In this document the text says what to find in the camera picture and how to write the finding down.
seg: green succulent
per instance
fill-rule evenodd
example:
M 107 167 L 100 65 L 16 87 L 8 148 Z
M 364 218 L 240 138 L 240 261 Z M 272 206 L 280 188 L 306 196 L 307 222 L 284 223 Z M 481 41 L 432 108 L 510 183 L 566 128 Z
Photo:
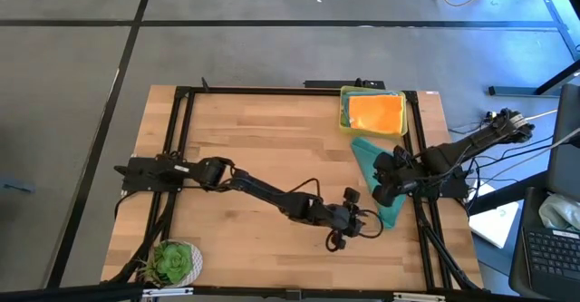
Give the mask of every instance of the green succulent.
M 193 269 L 191 246 L 163 241 L 153 249 L 153 258 L 145 273 L 157 283 L 167 286 L 178 284 Z

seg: wooden table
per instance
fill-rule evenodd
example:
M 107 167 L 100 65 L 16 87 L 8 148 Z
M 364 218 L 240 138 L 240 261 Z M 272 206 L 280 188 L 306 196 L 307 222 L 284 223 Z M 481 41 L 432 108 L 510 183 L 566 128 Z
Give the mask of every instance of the wooden table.
M 140 157 L 161 152 L 174 92 L 174 86 L 151 87 L 135 146 Z M 427 144 L 449 141 L 439 94 L 418 92 L 418 96 Z M 316 177 L 325 203 L 342 203 L 344 188 L 353 187 L 362 194 L 359 205 L 375 209 L 350 148 L 352 137 L 338 129 L 338 112 L 335 96 L 199 93 L 185 157 L 188 161 L 229 158 L 282 190 Z M 411 140 L 418 151 L 412 112 L 408 114 Z M 402 144 L 371 140 L 387 150 Z M 314 192 L 314 184 L 304 191 Z M 142 192 L 121 204 L 102 279 L 117 274 L 141 243 L 151 196 Z M 442 199 L 439 205 L 446 246 L 469 278 L 481 286 L 465 210 L 454 200 Z M 371 219 L 365 231 L 377 228 L 377 221 Z M 204 264 L 196 286 L 425 289 L 410 199 L 396 227 L 377 239 L 348 239 L 346 249 L 330 253 L 324 247 L 328 232 L 289 221 L 277 208 L 243 192 L 184 190 L 178 195 L 170 237 L 201 250 Z M 432 247 L 430 255 L 440 286 L 437 253 Z

